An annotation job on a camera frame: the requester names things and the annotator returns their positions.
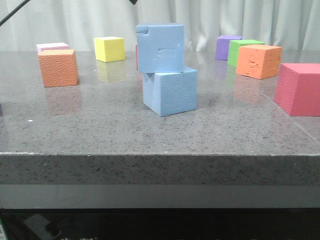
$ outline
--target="blue foam cube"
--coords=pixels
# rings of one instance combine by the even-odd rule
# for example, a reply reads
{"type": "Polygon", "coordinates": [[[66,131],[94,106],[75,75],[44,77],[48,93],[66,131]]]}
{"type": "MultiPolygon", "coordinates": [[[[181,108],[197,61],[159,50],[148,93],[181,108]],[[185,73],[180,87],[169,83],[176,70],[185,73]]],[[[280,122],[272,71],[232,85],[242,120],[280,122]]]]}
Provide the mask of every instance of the blue foam cube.
{"type": "Polygon", "coordinates": [[[136,26],[136,34],[140,72],[184,71],[185,28],[182,23],[141,23],[136,26]]]}
{"type": "Polygon", "coordinates": [[[222,35],[216,40],[215,59],[228,60],[231,40],[242,40],[242,36],[222,35]]]}
{"type": "Polygon", "coordinates": [[[185,66],[179,73],[143,73],[143,102],[159,116],[197,108],[198,71],[185,66]]]}

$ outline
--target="purple foam cube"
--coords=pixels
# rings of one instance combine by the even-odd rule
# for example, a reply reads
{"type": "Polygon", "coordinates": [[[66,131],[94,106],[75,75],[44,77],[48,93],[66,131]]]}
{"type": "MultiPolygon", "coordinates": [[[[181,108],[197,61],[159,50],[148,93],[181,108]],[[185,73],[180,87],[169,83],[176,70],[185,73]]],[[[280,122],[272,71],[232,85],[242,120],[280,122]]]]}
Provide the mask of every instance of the purple foam cube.
{"type": "Polygon", "coordinates": [[[231,40],[242,40],[242,36],[222,35],[216,40],[215,59],[228,60],[229,44],[231,40]]]}

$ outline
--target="red foam cube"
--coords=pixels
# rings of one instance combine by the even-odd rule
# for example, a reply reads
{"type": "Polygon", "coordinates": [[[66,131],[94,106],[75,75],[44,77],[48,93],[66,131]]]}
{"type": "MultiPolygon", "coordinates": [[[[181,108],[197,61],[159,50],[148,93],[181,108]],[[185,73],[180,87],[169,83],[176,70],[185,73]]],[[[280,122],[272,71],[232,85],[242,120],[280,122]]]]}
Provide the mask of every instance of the red foam cube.
{"type": "Polygon", "coordinates": [[[320,63],[282,63],[274,101],[290,116],[320,117],[320,63]]]}

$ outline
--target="white curtain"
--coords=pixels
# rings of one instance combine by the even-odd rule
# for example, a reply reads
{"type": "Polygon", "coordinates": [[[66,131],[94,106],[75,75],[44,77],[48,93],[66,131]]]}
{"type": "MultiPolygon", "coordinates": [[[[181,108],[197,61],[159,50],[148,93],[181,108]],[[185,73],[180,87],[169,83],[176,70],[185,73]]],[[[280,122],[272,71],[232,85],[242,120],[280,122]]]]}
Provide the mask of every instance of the white curtain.
{"type": "MultiPolygon", "coordinates": [[[[0,0],[0,19],[22,0],[0,0]]],[[[0,26],[0,51],[35,51],[65,42],[94,51],[94,37],[125,39],[134,51],[145,22],[179,22],[189,51],[215,51],[220,35],[256,39],[284,50],[320,51],[320,0],[31,0],[0,26]]]]}

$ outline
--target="gray granite countertop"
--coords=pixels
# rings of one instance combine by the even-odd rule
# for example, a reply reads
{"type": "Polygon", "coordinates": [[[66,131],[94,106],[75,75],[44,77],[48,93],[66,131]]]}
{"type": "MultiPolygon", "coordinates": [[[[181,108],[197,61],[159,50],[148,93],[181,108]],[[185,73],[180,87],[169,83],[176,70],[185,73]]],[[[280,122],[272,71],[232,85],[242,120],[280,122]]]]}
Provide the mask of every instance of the gray granite countertop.
{"type": "MultiPolygon", "coordinates": [[[[36,52],[0,56],[0,184],[320,183],[320,117],[285,114],[277,77],[187,52],[197,110],[159,117],[143,104],[134,52],[109,63],[77,52],[79,85],[50,88],[36,52]]],[[[320,52],[282,62],[318,63],[320,52]]]]}

